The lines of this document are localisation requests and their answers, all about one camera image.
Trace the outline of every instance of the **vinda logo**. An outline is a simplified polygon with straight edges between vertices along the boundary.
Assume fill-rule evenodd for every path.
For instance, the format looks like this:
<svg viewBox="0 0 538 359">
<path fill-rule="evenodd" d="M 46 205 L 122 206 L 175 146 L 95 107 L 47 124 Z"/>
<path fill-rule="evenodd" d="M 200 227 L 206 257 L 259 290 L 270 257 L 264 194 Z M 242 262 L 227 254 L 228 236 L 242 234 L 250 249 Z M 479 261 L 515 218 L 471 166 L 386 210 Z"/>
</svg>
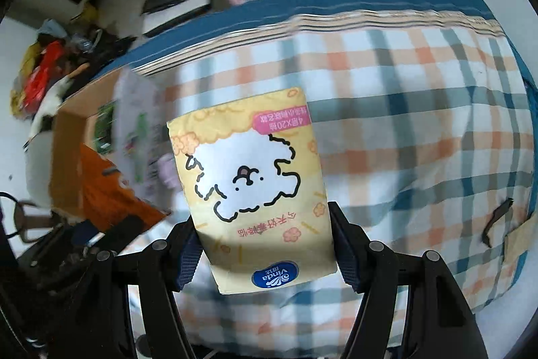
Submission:
<svg viewBox="0 0 538 359">
<path fill-rule="evenodd" d="M 297 264 L 287 260 L 254 272 L 252 275 L 252 283 L 258 287 L 270 289 L 285 285 L 286 283 L 295 280 L 298 275 L 299 268 L 297 267 Z"/>
</svg>

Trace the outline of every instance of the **cable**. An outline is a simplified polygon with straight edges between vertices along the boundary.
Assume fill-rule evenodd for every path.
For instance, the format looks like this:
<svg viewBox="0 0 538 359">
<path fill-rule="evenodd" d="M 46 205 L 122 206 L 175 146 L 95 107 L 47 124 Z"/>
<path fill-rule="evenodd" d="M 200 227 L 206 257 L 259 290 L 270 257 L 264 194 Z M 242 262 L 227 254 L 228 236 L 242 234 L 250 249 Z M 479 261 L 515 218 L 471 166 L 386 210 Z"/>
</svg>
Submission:
<svg viewBox="0 0 538 359">
<path fill-rule="evenodd" d="M 214 355 L 216 355 L 218 353 L 217 350 L 213 350 L 212 352 L 209 352 L 208 354 L 206 354 L 203 359 L 211 359 Z"/>
<path fill-rule="evenodd" d="M 16 199 L 13 195 L 11 195 L 10 193 L 7 193 L 7 192 L 0 192 L 0 198 L 7 198 L 9 200 L 12 200 L 14 203 L 15 203 L 15 206 L 22 209 L 23 208 L 23 205 L 19 202 L 18 199 Z M 2 211 L 2 204 L 0 203 L 0 221 L 2 220 L 2 218 L 4 217 L 4 213 Z M 19 234 L 21 234 L 21 231 L 22 230 L 17 230 L 16 232 L 13 232 L 9 235 L 5 235 L 5 237 L 7 239 L 11 239 L 12 237 L 15 237 L 15 236 L 18 236 Z"/>
</svg>

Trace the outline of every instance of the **yellow cloth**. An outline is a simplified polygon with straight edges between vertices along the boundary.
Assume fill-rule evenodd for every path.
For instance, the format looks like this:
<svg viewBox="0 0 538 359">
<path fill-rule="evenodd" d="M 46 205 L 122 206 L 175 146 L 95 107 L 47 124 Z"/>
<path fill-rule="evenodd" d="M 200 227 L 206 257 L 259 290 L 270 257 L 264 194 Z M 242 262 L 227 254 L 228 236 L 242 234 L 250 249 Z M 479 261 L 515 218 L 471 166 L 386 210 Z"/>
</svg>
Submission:
<svg viewBox="0 0 538 359">
<path fill-rule="evenodd" d="M 36 42 L 28 46 L 28 49 L 26 49 L 26 52 L 24 53 L 23 60 L 21 61 L 21 68 L 19 69 L 18 78 L 18 84 L 20 89 L 11 89 L 9 101 L 11 114 L 16 118 L 23 117 L 21 107 L 24 101 L 24 85 L 26 83 L 26 79 L 28 79 L 30 74 L 33 72 L 34 67 L 36 67 L 36 58 L 39 56 L 40 53 L 41 45 Z"/>
<path fill-rule="evenodd" d="M 34 43 L 28 46 L 21 62 L 20 78 L 24 82 L 30 76 L 36 66 L 36 58 L 41 53 L 41 45 Z"/>
</svg>

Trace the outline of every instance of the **cardboard box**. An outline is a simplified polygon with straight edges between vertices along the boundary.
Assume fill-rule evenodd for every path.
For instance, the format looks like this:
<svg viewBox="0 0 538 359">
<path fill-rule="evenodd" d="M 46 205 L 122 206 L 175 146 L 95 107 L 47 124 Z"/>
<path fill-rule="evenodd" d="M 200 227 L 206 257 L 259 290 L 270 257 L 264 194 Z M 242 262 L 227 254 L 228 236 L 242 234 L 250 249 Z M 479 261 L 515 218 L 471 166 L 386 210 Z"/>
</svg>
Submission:
<svg viewBox="0 0 538 359">
<path fill-rule="evenodd" d="M 114 153 L 106 155 L 134 194 L 155 205 L 161 126 L 161 95 L 155 84 L 130 68 L 109 72 L 69 97 L 53 125 L 49 194 L 55 211 L 84 219 L 80 144 L 95 149 L 93 130 L 99 109 L 115 102 Z"/>
</svg>

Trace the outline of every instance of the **orange cloth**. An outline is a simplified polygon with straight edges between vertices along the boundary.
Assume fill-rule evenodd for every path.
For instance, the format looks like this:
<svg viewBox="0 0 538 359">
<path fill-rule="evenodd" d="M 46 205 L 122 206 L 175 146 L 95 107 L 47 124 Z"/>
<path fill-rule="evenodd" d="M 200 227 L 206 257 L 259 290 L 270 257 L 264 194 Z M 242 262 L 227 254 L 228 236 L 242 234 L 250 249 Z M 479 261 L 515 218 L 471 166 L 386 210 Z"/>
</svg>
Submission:
<svg viewBox="0 0 538 359">
<path fill-rule="evenodd" d="M 101 157 L 90 147 L 80 145 L 82 165 L 82 210 L 84 216 L 99 231 L 107 231 L 119 224 L 128 215 L 136 215 L 146 224 L 146 230 L 153 227 L 166 215 L 136 198 L 133 190 L 122 180 L 120 172 L 103 175 L 103 171 L 115 165 Z"/>
</svg>

